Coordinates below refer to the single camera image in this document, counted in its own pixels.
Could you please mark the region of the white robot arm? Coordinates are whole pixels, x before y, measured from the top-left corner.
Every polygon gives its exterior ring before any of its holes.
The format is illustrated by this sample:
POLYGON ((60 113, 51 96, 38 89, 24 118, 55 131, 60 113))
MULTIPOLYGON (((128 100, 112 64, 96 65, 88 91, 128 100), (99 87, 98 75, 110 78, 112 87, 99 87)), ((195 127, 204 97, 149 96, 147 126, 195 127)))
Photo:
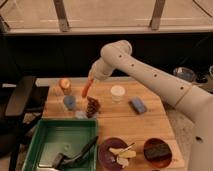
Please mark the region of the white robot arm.
POLYGON ((213 171, 213 94, 140 62, 131 54, 132 46, 126 40, 106 44, 89 74, 97 80, 105 80, 118 69, 185 114, 194 123, 188 171, 213 171))

